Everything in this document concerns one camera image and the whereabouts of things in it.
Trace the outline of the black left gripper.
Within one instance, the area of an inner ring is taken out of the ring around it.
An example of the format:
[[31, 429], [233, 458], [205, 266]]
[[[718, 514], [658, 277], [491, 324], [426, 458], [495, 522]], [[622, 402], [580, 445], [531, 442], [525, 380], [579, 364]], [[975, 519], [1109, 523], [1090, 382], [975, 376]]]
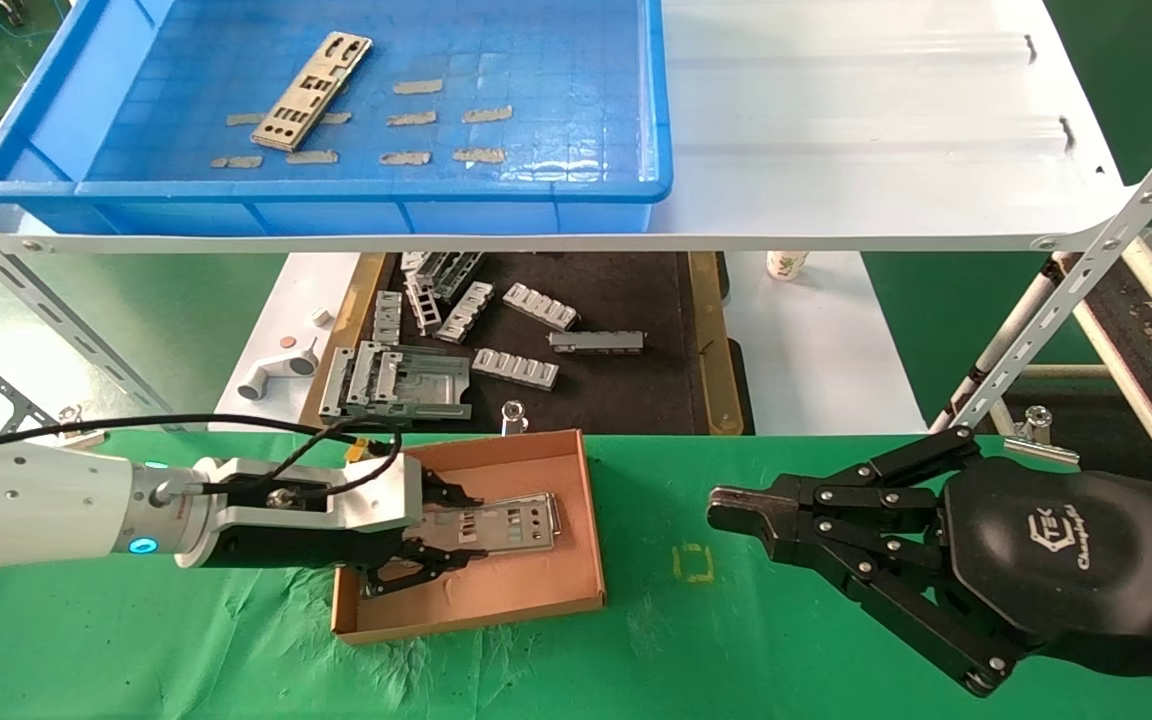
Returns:
[[[433, 469], [420, 470], [422, 503], [444, 509], [475, 509], [482, 498], [445, 480]], [[362, 533], [347, 529], [230, 526], [221, 530], [202, 568], [361, 568], [361, 596], [374, 600], [434, 582], [486, 558], [485, 550], [444, 550], [404, 539], [402, 529]]]

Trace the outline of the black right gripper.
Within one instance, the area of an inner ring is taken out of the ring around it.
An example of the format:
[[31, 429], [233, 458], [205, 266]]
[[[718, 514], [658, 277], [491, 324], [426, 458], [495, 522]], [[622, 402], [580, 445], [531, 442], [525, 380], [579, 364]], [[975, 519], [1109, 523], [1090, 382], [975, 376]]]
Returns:
[[[772, 562], [818, 573], [973, 696], [995, 692], [1023, 647], [1152, 676], [1152, 480], [979, 458], [973, 430], [952, 427], [828, 477], [717, 486], [708, 524], [753, 538]], [[948, 601], [941, 550], [861, 528], [922, 529], [941, 505], [923, 484], [955, 471], [941, 495], [952, 569], [1020, 643]]]

